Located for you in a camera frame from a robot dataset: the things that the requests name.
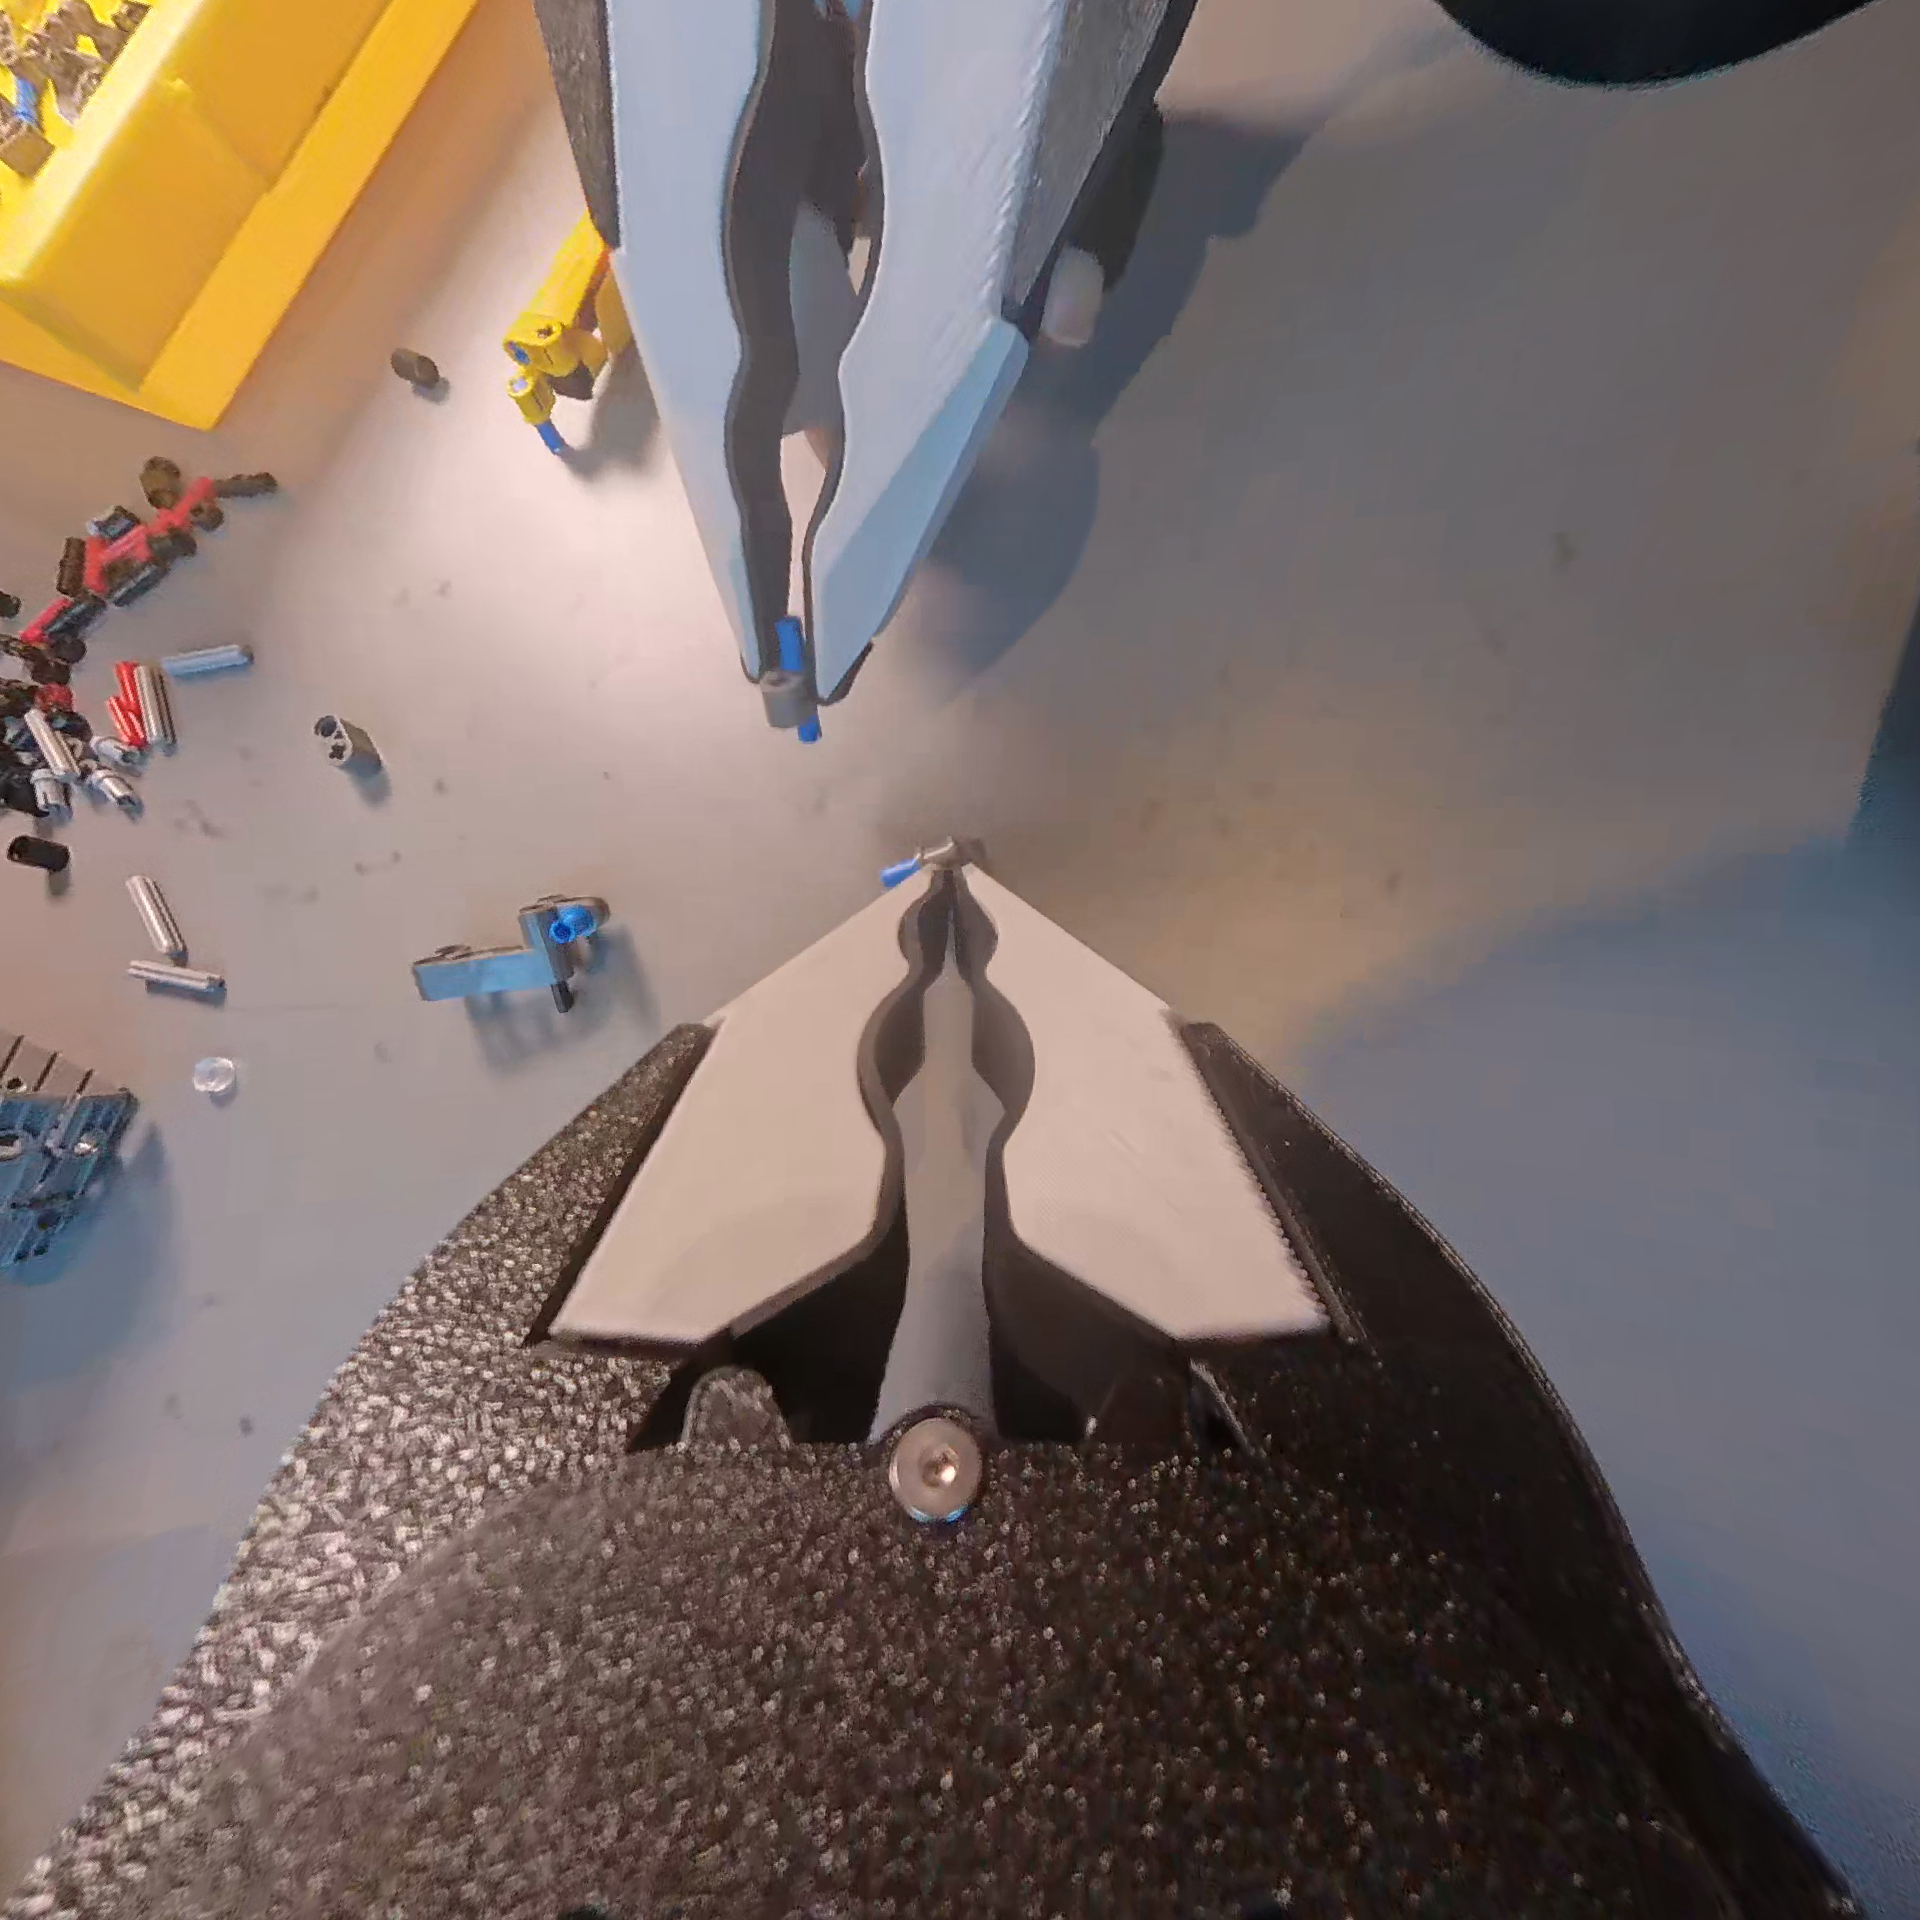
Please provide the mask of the yellow parts bin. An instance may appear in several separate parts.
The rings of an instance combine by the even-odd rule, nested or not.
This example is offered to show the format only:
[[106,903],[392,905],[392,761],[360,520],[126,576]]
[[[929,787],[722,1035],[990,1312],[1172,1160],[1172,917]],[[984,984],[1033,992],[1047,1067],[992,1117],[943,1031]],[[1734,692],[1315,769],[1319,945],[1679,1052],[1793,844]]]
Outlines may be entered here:
[[2,175],[2,360],[218,426],[471,3],[153,3],[34,181]]

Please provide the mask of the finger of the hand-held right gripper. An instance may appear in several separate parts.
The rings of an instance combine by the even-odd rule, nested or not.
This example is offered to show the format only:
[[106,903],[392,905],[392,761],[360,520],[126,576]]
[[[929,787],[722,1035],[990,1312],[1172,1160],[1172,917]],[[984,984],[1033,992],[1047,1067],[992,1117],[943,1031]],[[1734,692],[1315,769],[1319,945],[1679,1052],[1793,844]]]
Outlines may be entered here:
[[843,449],[804,556],[825,705],[898,610],[1025,370],[1004,304],[1062,36],[1050,3],[868,8],[878,249],[838,373]]
[[615,276],[744,673],[762,676],[730,402],[744,337],[724,225],[762,75],[760,3],[609,3]]

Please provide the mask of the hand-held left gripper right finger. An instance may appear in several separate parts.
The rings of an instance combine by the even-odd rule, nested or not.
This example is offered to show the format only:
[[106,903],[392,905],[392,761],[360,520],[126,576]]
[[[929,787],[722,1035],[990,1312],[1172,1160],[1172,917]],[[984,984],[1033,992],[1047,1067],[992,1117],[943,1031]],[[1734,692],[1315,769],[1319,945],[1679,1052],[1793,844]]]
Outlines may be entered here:
[[953,960],[1000,1101],[980,1250],[1000,1433],[1161,1437],[1195,1361],[1328,1337],[1166,1002],[979,867],[953,879]]

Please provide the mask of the pile of small connector pins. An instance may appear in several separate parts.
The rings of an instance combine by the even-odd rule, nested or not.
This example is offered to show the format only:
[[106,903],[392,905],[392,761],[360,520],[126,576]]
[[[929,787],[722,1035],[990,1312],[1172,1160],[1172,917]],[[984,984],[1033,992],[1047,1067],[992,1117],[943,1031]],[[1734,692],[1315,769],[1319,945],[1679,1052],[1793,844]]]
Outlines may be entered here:
[[6,864],[66,880],[65,827],[95,805],[139,819],[143,769],[178,748],[175,683],[218,680],[255,661],[244,642],[204,645],[168,658],[103,664],[99,700],[75,685],[102,625],[144,601],[218,535],[235,501],[274,497],[272,471],[188,473],[155,456],[139,469],[139,507],[111,507],[65,540],[56,597],[18,620],[6,592],[2,810]]

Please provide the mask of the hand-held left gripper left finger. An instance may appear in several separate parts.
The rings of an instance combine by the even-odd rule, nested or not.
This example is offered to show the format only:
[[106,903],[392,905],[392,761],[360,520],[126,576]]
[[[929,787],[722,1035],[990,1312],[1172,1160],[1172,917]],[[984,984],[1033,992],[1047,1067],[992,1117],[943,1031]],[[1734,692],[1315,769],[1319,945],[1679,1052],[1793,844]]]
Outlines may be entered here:
[[908,1277],[896,1105],[952,908],[948,873],[923,871],[706,1023],[548,1337],[666,1361],[672,1403],[753,1370],[798,1441],[871,1436]]

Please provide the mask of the yellow tracked brick bulldozer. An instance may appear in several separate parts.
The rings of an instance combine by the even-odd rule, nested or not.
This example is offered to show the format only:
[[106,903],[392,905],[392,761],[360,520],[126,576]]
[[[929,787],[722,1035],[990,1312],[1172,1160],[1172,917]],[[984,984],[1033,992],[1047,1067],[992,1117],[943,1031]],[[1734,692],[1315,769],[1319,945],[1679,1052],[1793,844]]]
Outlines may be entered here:
[[2,1267],[46,1258],[108,1172],[137,1098],[58,1050],[2,1033]]

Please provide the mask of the grey desk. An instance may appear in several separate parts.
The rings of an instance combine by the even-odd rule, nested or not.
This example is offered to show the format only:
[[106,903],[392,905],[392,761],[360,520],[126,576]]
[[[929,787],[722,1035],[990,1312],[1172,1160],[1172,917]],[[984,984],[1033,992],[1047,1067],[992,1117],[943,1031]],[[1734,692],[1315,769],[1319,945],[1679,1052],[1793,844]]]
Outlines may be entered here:
[[[483,4],[218,435],[6,376],[18,592],[144,456],[281,482],[84,697],[255,666],[62,889],[6,871],[6,1025],[139,1101],[6,1285],[6,1858],[432,1243],[943,833],[1430,1213],[1786,1786],[1906,1820],[1916,833],[1856,808],[1916,604],[1916,4],[1649,95],[1430,4],[1202,4],[1115,309],[1027,373],[817,749],[736,671],[643,376],[574,461],[502,391],[576,207],[535,20]],[[129,978],[136,873],[227,997]],[[545,896],[611,908],[568,1016],[418,997]]]

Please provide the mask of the grey bent beam assembly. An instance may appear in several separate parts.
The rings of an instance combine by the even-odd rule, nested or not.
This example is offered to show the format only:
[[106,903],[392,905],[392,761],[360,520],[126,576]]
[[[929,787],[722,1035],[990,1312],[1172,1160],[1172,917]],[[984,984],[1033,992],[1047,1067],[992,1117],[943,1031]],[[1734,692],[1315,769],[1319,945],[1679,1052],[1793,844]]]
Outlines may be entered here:
[[590,964],[609,919],[606,898],[545,896],[519,909],[514,945],[450,945],[414,960],[417,992],[424,1002],[546,992],[568,1016],[576,1002],[571,981]]

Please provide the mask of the heap of assorted brick parts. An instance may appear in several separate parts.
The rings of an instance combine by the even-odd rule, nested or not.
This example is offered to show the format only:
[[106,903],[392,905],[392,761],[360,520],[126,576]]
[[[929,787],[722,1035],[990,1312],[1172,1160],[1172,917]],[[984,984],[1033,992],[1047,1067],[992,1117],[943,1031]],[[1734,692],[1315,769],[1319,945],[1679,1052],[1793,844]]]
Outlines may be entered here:
[[2,4],[2,165],[34,181],[151,12],[139,3]]

